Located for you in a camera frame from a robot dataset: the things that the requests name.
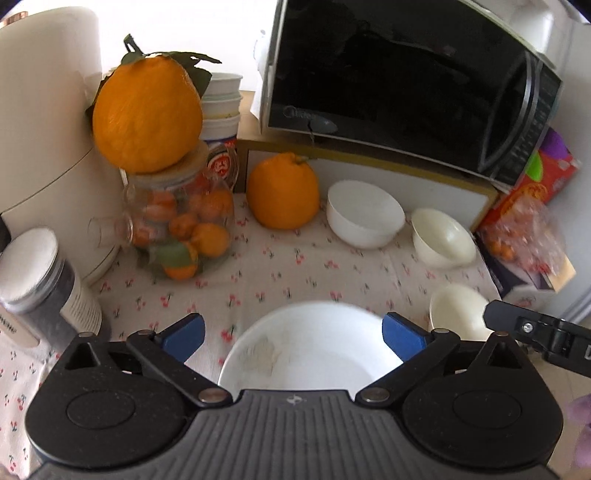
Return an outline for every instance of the microwave oven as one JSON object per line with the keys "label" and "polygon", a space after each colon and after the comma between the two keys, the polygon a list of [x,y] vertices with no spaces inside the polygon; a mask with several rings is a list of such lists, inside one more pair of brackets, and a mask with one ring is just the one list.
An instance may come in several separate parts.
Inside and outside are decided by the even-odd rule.
{"label": "microwave oven", "polygon": [[511,187],[560,89],[543,56],[469,0],[280,0],[261,121]]}

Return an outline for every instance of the glass jar lid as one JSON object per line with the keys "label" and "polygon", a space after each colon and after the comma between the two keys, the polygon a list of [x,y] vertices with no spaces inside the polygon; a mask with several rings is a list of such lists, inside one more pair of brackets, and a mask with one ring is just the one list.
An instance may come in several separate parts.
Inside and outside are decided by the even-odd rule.
{"label": "glass jar lid", "polygon": [[155,173],[129,174],[128,181],[134,186],[148,190],[165,190],[195,178],[207,166],[209,147],[199,141],[196,148],[187,153],[173,166]]}
{"label": "glass jar lid", "polygon": [[48,294],[57,252],[57,237],[49,228],[26,231],[6,247],[0,255],[0,301],[7,309]]}

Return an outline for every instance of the floral tablecloth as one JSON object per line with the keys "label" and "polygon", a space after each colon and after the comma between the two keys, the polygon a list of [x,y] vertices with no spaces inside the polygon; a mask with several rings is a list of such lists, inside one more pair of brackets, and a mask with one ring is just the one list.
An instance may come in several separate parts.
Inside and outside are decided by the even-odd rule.
{"label": "floral tablecloth", "polygon": [[[256,222],[244,195],[236,195],[235,203],[232,256],[197,280],[155,280],[136,268],[133,251],[119,254],[94,287],[114,340],[145,328],[160,331],[187,313],[199,312],[206,321],[206,339],[187,365],[217,381],[236,339],[259,318],[288,303],[345,302],[379,317],[396,311],[426,328],[431,294],[442,284],[459,282],[490,300],[498,298],[480,258],[454,271],[422,265],[409,225],[386,248],[360,251],[333,234],[324,211],[301,230],[274,232]],[[50,360],[40,362],[2,338],[0,349],[0,464],[26,478],[31,467],[24,414],[59,352],[50,352]]]}

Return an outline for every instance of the fruit net bag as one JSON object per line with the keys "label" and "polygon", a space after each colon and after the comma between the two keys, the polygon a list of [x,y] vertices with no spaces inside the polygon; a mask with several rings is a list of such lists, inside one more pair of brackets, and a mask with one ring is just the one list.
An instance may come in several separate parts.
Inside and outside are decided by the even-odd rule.
{"label": "fruit net bag", "polygon": [[557,275],[564,264],[564,236],[541,201],[519,198],[496,223],[483,229],[492,255],[532,273]]}

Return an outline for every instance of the purple object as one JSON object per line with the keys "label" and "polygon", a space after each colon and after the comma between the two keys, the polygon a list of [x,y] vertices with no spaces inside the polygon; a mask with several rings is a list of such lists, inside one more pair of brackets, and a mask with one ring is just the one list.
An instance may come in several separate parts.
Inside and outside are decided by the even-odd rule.
{"label": "purple object", "polygon": [[566,408],[567,418],[574,423],[583,423],[581,435],[574,450],[574,462],[581,468],[591,466],[591,395],[577,398]]}
{"label": "purple object", "polygon": [[569,156],[569,149],[566,148],[562,137],[558,132],[548,129],[540,151],[555,160],[563,160]]}

